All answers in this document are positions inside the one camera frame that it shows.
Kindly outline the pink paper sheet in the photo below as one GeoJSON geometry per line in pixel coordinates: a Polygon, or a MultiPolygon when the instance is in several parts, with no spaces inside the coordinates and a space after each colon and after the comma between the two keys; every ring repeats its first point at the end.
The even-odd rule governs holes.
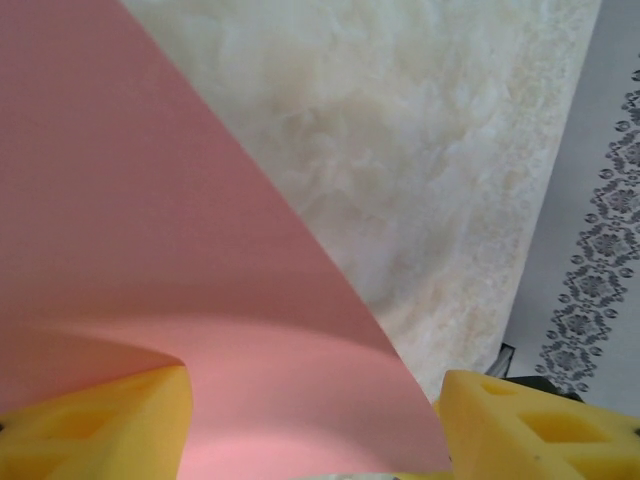
{"type": "Polygon", "coordinates": [[[0,0],[0,411],[171,363],[179,480],[451,466],[374,316],[119,0],[0,0]]]}

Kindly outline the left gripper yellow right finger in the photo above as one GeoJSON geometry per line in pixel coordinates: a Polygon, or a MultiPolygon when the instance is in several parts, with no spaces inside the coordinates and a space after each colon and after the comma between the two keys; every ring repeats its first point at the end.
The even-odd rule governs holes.
{"type": "Polygon", "coordinates": [[[455,480],[640,480],[640,418],[462,370],[438,412],[455,480]]]}

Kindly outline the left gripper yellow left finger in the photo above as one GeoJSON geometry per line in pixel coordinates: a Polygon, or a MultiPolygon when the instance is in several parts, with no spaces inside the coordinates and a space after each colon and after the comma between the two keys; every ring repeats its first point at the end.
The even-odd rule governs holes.
{"type": "Polygon", "coordinates": [[[170,366],[0,415],[0,480],[176,480],[192,415],[170,366]]]}

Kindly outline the aluminium side rail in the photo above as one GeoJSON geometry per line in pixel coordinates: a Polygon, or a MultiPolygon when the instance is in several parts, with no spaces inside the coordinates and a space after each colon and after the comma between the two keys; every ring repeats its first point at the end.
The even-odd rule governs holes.
{"type": "Polygon", "coordinates": [[[502,343],[496,360],[487,370],[486,374],[496,378],[506,378],[515,353],[515,348],[502,343]]]}

